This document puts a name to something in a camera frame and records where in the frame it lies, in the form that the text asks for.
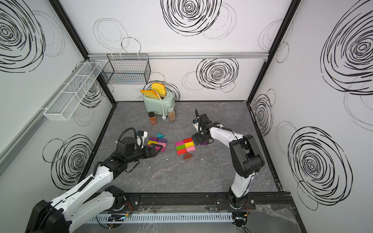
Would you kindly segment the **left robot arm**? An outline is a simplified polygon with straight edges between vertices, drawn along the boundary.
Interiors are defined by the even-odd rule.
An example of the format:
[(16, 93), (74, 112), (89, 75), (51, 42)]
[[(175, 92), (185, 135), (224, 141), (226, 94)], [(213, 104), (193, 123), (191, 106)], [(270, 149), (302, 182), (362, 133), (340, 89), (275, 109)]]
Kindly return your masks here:
[(37, 203), (25, 231), (72, 233), (105, 210), (122, 210), (127, 201), (121, 189), (112, 185), (98, 196), (95, 193), (127, 171), (128, 164), (156, 157), (162, 149), (159, 144), (144, 145), (142, 137), (118, 139), (115, 151), (98, 162), (92, 174), (50, 202), (41, 200)]

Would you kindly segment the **brown triangle block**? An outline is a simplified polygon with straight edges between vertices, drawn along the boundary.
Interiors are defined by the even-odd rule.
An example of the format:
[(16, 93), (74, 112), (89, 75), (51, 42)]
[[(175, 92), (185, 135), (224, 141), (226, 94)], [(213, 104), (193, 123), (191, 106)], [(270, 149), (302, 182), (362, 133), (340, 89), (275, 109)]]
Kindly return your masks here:
[(193, 157), (193, 155), (192, 154), (190, 154), (190, 153), (186, 153), (185, 155), (184, 155), (184, 160), (187, 160), (187, 159), (190, 159), (190, 158), (192, 158)]

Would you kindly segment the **brown spice jar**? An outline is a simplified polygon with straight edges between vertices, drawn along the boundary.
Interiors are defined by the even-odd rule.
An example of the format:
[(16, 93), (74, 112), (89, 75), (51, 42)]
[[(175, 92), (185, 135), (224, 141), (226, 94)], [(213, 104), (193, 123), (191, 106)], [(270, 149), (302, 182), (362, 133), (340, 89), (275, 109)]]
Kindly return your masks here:
[(156, 125), (157, 124), (156, 114), (154, 112), (149, 112), (148, 116), (149, 116), (151, 125)]

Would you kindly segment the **magenta block bottom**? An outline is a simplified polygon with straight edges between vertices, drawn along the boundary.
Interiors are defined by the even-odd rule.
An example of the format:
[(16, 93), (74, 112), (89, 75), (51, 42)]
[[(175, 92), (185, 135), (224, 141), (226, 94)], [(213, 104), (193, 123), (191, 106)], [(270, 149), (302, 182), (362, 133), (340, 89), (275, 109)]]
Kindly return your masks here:
[(184, 145), (183, 141), (176, 142), (176, 144), (175, 144), (176, 147), (181, 146), (181, 145)]

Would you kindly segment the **green block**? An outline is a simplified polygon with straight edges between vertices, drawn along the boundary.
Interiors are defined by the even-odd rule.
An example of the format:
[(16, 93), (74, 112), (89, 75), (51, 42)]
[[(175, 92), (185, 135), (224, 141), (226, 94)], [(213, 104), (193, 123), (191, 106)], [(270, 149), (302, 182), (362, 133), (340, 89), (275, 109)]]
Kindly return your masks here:
[(185, 144), (182, 144), (182, 145), (179, 145), (176, 147), (176, 150), (179, 151), (179, 150), (186, 150), (186, 147), (185, 147)]

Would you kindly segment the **magenta block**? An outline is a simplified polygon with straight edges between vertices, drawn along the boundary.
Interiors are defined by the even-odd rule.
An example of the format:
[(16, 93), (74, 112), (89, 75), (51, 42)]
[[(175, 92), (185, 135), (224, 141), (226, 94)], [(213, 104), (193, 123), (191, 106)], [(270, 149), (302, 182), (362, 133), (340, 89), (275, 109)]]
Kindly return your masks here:
[(161, 152), (165, 151), (164, 147), (161, 148), (161, 147), (156, 146), (155, 149), (156, 149), (156, 151), (158, 151), (158, 150), (161, 151)]
[(184, 145), (183, 141), (176, 142), (176, 144), (175, 144), (176, 147), (181, 146), (181, 145)]

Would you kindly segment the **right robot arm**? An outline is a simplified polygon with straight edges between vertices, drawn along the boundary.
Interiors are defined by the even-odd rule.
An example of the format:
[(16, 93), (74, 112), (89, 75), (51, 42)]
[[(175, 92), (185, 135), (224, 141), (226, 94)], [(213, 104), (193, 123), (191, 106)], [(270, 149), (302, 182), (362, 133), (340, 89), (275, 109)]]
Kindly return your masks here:
[(230, 149), (236, 175), (228, 191), (228, 200), (233, 208), (238, 209), (245, 204), (254, 177), (265, 165), (259, 146), (251, 134), (235, 133), (219, 122), (210, 121), (207, 114), (199, 115), (197, 110), (195, 115), (193, 126), (197, 133), (192, 139), (196, 145), (208, 145), (219, 141)]

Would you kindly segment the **light pink block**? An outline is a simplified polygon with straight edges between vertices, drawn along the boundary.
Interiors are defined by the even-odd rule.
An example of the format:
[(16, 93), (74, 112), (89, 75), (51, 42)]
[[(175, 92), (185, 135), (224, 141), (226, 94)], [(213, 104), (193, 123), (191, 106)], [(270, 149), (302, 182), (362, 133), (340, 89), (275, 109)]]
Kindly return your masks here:
[(165, 146), (166, 146), (166, 143), (157, 142), (157, 145), (161, 145), (162, 147), (165, 147)]
[(191, 152), (191, 151), (194, 151), (194, 150), (196, 150), (195, 146), (191, 146), (191, 147), (186, 148), (187, 152)]

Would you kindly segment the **red block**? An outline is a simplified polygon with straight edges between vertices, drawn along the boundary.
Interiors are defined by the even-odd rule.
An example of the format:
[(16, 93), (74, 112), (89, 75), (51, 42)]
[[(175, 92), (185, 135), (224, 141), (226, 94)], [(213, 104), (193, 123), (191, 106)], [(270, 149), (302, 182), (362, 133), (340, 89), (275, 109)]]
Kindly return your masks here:
[(184, 148), (184, 149), (180, 149), (180, 150), (177, 150), (177, 154), (178, 155), (182, 155), (182, 154), (185, 154), (187, 153), (187, 150)]
[(184, 143), (189, 143), (189, 142), (192, 142), (192, 141), (193, 141), (193, 139), (191, 137), (183, 140)]

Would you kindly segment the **beige spice jar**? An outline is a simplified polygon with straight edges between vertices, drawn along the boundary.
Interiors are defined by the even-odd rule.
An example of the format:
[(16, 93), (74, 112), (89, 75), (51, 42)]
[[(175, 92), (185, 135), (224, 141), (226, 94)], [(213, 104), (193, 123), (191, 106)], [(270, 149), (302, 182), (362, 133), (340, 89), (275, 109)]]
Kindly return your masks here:
[(169, 107), (168, 108), (168, 118), (170, 122), (173, 122), (176, 120), (176, 113), (175, 113), (175, 108), (174, 107)]

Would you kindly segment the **yellow block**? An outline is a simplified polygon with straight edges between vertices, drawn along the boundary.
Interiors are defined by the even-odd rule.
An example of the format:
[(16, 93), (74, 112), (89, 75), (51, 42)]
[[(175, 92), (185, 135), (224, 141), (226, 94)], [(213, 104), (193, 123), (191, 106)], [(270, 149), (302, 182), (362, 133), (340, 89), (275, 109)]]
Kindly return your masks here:
[(149, 140), (148, 143), (147, 143), (147, 145), (152, 145), (152, 144), (157, 144), (157, 141), (151, 141), (151, 140)]
[(193, 146), (194, 146), (194, 142), (193, 141), (185, 143), (185, 147), (186, 148), (193, 147)]

